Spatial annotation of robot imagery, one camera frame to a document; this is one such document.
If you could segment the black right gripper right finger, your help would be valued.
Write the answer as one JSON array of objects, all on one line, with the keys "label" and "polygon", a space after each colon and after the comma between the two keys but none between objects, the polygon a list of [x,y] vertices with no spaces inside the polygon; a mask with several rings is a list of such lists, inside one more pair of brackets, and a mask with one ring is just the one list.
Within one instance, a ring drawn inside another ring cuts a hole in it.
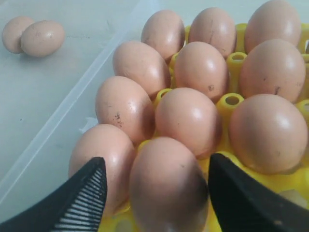
[{"label": "black right gripper right finger", "polygon": [[274,193],[223,154],[211,155],[211,204],[224,232],[307,232],[309,211]]}]

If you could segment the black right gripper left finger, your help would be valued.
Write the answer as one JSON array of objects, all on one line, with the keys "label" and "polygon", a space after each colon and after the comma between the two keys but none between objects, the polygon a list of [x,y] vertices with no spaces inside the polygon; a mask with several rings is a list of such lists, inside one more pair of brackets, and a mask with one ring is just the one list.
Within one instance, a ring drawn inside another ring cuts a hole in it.
[{"label": "black right gripper left finger", "polygon": [[96,232],[107,199],[104,158],[88,161],[62,186],[1,223],[2,232]]}]

